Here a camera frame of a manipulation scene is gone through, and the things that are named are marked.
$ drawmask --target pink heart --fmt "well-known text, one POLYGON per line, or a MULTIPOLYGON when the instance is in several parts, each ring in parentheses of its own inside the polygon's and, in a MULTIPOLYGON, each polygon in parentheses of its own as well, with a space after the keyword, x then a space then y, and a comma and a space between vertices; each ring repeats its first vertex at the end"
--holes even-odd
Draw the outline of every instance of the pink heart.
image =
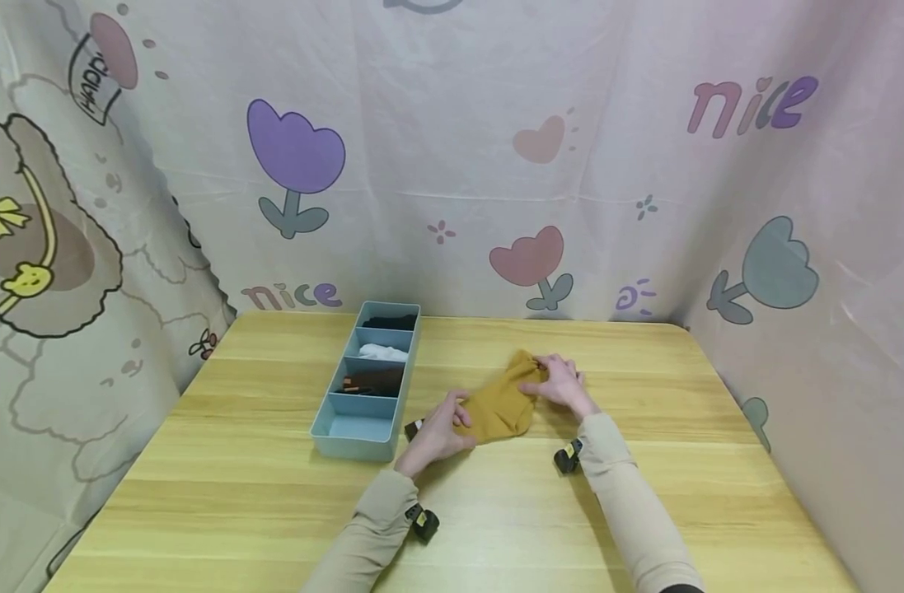
POLYGON ((564 118, 551 116, 537 130, 521 130, 514 135, 514 150, 528 161, 545 165, 557 157, 564 141, 564 118))
POLYGON ((494 248, 488 258, 491 268, 503 279, 519 287, 532 287, 557 269, 563 255, 564 237, 557 226, 545 226, 537 237, 521 237, 510 249, 494 248))

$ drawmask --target beige sleeve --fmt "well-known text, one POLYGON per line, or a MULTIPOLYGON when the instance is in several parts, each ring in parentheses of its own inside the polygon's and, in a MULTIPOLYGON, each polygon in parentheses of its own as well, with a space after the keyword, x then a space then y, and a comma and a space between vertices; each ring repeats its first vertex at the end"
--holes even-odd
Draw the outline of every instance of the beige sleeve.
POLYGON ((405 512, 418 495, 408 477, 393 469, 379 473, 301 593, 369 593, 408 535, 405 512))
POLYGON ((605 413, 583 419, 581 466, 597 494, 607 524, 624 558, 637 593, 660 593, 666 587, 702 589, 676 525, 646 483, 626 447, 620 429, 605 413))

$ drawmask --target organizer compartment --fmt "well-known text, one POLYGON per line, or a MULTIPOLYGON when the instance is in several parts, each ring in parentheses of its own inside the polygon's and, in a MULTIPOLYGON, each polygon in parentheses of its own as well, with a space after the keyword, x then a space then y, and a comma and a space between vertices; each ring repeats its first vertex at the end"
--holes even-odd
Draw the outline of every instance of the organizer compartment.
POLYGON ((418 305, 400 302, 365 301, 344 349, 344 356, 329 383, 320 409, 316 411, 310 436, 321 455, 344 457, 350 460, 393 460, 396 455, 398 432, 405 410, 405 399, 415 365, 415 349, 419 342, 418 305), (412 331, 398 329, 369 329, 363 323, 372 317, 403 317, 415 315, 412 331), (378 361, 358 357, 366 343, 391 346, 409 354, 408 361, 378 361), (401 371, 400 386, 395 397, 343 393, 344 378, 370 371, 391 369, 401 371))

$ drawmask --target brown sock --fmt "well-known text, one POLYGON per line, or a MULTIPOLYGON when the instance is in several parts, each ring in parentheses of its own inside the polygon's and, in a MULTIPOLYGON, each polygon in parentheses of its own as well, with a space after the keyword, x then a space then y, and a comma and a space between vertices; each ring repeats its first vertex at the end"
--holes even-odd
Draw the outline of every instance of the brown sock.
POLYGON ((531 416, 537 397, 525 395, 517 386, 523 382, 543 382, 547 372, 534 357, 519 350, 505 372, 481 389, 471 392, 463 407, 471 416, 471 428, 456 427, 459 435, 475 435, 478 444, 499 438, 518 437, 531 428, 531 416))

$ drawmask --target black sleeve clip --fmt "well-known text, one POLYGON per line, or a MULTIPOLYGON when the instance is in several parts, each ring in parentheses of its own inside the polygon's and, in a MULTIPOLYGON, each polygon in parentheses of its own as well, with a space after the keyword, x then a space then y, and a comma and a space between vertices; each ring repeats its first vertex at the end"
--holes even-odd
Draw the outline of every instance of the black sleeve clip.
POLYGON ((573 439, 566 447, 554 454, 554 463, 561 474, 571 474, 573 470, 580 465, 580 451, 583 449, 583 443, 580 439, 573 439))
POLYGON ((438 517, 428 508, 422 508, 418 503, 405 512, 405 517, 412 521, 412 532, 415 533, 415 537, 421 539, 423 544, 430 542, 435 531, 438 531, 438 517))

